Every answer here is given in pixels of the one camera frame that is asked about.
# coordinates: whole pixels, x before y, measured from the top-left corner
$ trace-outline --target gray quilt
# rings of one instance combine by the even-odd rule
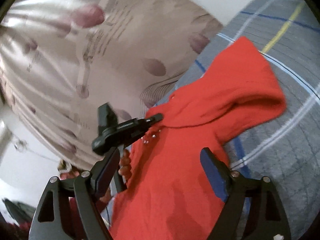
[[[303,0],[254,0],[211,40],[174,89],[201,77],[239,36],[264,52],[288,107],[281,117],[244,132],[225,149],[232,169],[249,178],[272,178],[292,239],[298,239],[320,210],[320,25]]]

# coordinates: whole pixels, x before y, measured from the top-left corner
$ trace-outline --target silver screw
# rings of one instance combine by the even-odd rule
[[[271,181],[271,179],[267,176],[263,177],[263,181],[266,183],[269,183]]]
[[[58,180],[56,176],[50,178],[51,183],[55,183]]]
[[[284,240],[284,236],[277,234],[276,236],[273,237],[273,240]]]
[[[231,171],[231,176],[237,178],[237,177],[239,177],[239,172],[238,171]]]
[[[84,171],[81,173],[81,177],[86,178],[90,175],[90,171]]]

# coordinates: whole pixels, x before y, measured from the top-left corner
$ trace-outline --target red hoodie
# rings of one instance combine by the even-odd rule
[[[132,147],[132,178],[115,199],[113,238],[206,239],[224,203],[200,164],[201,149],[209,147],[228,165],[222,145],[285,107],[268,62],[239,38],[202,78],[148,111],[147,117],[162,113],[164,119]]]

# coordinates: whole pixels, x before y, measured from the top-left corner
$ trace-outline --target blue gripper pad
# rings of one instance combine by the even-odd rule
[[[225,203],[229,197],[229,194],[227,193],[228,178],[226,174],[223,178],[218,170],[218,167],[221,166],[221,162],[214,156],[209,148],[203,148],[201,150],[200,162],[215,195]]]

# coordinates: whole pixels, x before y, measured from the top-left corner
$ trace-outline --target beige curtain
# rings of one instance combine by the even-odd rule
[[[189,0],[16,0],[0,27],[1,85],[38,139],[90,169],[97,108],[143,117],[221,27]]]

